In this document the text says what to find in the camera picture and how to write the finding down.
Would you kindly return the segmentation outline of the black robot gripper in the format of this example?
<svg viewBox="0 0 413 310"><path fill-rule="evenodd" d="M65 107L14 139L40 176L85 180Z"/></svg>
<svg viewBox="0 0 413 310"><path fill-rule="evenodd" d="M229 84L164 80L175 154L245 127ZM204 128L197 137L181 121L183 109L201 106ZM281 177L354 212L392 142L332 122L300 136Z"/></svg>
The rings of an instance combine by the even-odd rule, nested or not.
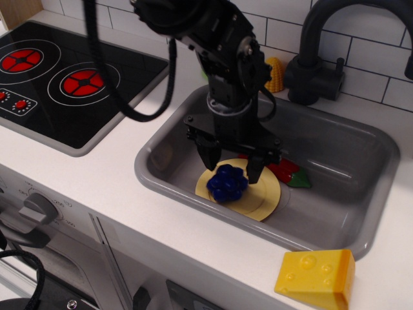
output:
<svg viewBox="0 0 413 310"><path fill-rule="evenodd" d="M249 184L259 181L263 169L281 160L281 140L259 122L257 110L219 114L208 108L200 114L185 116L187 138L194 141L204 166L213 171L223 150L249 156Z"/></svg>

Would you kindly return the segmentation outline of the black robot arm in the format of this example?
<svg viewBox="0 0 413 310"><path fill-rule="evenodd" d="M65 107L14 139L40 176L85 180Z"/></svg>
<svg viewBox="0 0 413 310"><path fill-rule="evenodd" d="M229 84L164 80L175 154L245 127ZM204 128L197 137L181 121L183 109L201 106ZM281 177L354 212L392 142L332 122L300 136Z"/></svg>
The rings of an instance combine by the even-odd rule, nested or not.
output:
<svg viewBox="0 0 413 310"><path fill-rule="evenodd" d="M257 183L281 154L278 138L263 127L274 112L258 114L271 67L251 23L230 1L133 1L132 6L155 33L193 50L208 78L208 112L185 120L205 167L214 170L222 150L244 154L248 181Z"/></svg>

